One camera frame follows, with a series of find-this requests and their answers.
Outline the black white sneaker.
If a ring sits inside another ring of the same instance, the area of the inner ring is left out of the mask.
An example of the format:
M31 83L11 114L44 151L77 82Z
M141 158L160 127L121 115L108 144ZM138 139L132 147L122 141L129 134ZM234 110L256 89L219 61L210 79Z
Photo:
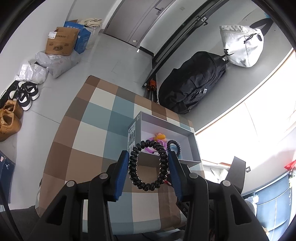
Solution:
M18 83L18 90L26 92L33 101L40 96L38 85L29 81L20 81Z
M9 98L11 100L16 100L23 111L27 111L32 106L32 100L29 94L24 90L13 90L9 93Z

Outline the blue cardboard box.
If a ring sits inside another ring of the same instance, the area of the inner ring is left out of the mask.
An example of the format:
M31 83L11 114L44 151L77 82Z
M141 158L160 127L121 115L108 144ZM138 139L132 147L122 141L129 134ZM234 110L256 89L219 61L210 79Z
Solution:
M91 33L83 25L78 24L76 22L72 22L72 21L65 22L64 27L74 28L79 30L74 50L78 54L83 53L86 49Z

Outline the brown cardboard box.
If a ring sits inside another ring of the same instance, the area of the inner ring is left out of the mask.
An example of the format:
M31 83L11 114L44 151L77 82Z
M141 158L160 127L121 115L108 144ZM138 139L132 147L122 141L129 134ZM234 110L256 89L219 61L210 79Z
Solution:
M45 53L70 56L73 52L79 30L75 28L58 27L48 34Z

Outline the beige cloth bag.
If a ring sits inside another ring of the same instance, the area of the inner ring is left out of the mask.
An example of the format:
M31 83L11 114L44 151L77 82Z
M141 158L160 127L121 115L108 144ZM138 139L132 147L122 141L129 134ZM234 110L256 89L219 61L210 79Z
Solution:
M81 21L79 21L79 24L88 28L97 28L97 27L101 27L102 19L98 19L98 18L82 19Z

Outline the orange pink duck toy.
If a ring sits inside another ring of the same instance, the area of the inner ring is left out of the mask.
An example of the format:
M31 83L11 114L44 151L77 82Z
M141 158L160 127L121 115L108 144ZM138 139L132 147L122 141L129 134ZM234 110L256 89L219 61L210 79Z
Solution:
M167 142L167 139L166 139L166 136L163 134L163 133L158 133L156 134L155 137L153 137L153 139L156 141L156 142L164 142L166 143Z

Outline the grey open cardboard box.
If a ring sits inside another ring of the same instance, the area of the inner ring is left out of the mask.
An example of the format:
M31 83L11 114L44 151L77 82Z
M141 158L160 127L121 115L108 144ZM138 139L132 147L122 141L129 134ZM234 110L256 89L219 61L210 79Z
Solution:
M131 152L137 143L146 140L156 141L164 148L167 148L170 140L174 140L180 146L179 159L181 161L189 167L201 162L192 131L141 111L128 128L127 150Z

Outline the tan leather shoe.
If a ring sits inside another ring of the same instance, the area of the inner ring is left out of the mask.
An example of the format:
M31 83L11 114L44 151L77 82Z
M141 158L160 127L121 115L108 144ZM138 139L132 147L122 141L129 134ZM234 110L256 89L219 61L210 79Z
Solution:
M14 113L1 114L0 141L3 142L21 129L22 123Z
M8 100L2 108L3 113L13 113L18 119L23 116L23 109L16 100Z

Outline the grey door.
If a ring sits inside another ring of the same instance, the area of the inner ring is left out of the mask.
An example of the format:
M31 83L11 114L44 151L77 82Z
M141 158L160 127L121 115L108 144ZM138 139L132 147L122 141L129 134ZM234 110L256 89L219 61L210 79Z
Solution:
M174 0L121 1L103 33L139 47L149 30L174 2Z

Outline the red white round case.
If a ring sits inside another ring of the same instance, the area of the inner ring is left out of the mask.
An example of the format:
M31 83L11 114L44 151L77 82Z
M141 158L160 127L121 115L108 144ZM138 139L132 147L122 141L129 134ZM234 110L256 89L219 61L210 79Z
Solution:
M171 179L170 179L170 178L168 178L167 180L165 180L165 184L167 184L167 185L169 185L169 186L172 186L172 187L173 187L173 185L172 185L172 183L171 183Z

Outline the black backpack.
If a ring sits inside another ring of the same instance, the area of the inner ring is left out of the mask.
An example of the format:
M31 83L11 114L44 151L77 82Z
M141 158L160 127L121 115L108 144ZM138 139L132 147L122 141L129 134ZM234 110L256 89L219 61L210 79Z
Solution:
M226 72L225 56L199 51L180 68L174 68L159 88L159 104L187 114L208 94Z

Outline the grey plastic parcel bag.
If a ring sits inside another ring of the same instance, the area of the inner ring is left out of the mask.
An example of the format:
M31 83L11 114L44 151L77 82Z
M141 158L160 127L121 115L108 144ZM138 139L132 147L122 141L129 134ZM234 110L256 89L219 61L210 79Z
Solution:
M53 78L58 78L60 75L77 65L81 60L81 56L75 50L69 56L38 52L35 55L35 59L39 65L48 68L49 73Z

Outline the white grey duffel bag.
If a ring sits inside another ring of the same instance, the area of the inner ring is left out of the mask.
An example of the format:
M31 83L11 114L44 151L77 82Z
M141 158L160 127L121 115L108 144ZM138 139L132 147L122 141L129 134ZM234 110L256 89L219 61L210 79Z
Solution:
M219 29L224 55L231 64L250 68L257 63L264 45L260 29L241 25L222 25Z

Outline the black tripod stand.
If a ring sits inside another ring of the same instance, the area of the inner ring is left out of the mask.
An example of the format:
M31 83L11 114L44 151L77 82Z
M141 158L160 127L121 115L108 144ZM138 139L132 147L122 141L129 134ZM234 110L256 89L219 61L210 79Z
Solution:
M227 1L175 1L148 30L138 49L152 57L152 69L142 88L144 97L157 102L157 73L172 54Z

